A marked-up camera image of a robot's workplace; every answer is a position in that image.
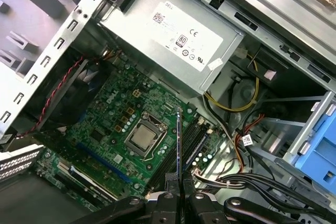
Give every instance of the barcode sticker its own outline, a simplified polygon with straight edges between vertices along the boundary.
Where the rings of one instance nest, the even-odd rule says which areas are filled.
[[[320,102],[316,102],[315,104],[314,104],[314,106],[311,108],[311,110],[310,111],[315,111],[316,109],[317,109],[317,107],[319,106],[319,104],[320,104]]]
[[[243,136],[241,139],[243,139],[244,146],[253,145],[253,140],[252,140],[250,134],[247,134],[247,135]]]

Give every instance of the fan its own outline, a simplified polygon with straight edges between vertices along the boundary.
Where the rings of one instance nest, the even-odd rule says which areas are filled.
[[[47,127],[50,123],[57,127],[77,123],[110,73],[106,64],[88,64],[53,110]]]

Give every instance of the white sticker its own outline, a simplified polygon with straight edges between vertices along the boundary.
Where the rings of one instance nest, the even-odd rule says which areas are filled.
[[[221,58],[215,59],[213,62],[209,63],[208,67],[210,68],[211,71],[215,70],[218,68],[220,65],[223,64],[223,61]]]
[[[122,156],[117,154],[116,157],[113,159],[113,161],[115,161],[117,164],[120,164],[120,162],[122,161]]]
[[[314,104],[314,106],[311,108],[311,110],[310,111],[315,111],[316,109],[317,109],[317,107],[319,106],[319,104],[320,104],[320,102],[316,102],[315,104]]]
[[[12,136],[13,134],[4,135],[2,139],[0,139],[0,144],[6,144],[11,139]]]
[[[152,39],[202,71],[223,39],[170,2],[159,3],[148,23]]]
[[[247,135],[243,136],[241,139],[243,140],[244,146],[253,145],[253,140],[252,140],[250,134],[247,134]]]

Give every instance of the chip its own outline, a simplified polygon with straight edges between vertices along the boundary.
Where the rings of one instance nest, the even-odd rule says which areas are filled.
[[[91,137],[92,139],[94,139],[94,140],[100,142],[100,141],[103,139],[104,135],[103,135],[102,133],[100,133],[99,131],[97,131],[97,130],[93,130],[93,131],[91,132],[91,134],[90,134],[90,137]]]
[[[132,135],[131,142],[145,152],[155,137],[156,134],[153,131],[151,131],[145,125],[140,124],[139,128],[137,128],[137,130]]]

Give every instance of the blue pcie slot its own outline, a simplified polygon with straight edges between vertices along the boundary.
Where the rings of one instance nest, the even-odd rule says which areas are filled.
[[[210,134],[205,133],[202,140],[199,142],[199,144],[196,146],[190,157],[187,159],[185,164],[183,165],[183,171],[188,169],[188,167],[192,164],[193,160],[197,156],[197,154],[201,151],[203,145],[205,144],[206,140],[209,138]]]
[[[125,181],[126,183],[131,183],[131,179],[126,176],[124,173],[122,173],[119,169],[115,168],[113,165],[111,165],[109,162],[107,162],[105,159],[103,159],[102,157],[100,157],[97,153],[93,152],[92,150],[90,150],[89,148],[87,148],[85,145],[83,145],[82,143],[78,143],[77,148],[86,151],[91,157],[93,157],[95,160],[97,160],[100,164],[104,165],[105,167],[107,167],[108,169],[110,169],[111,171],[113,171],[115,174],[117,174],[117,176],[119,178],[121,178],[123,181]]]

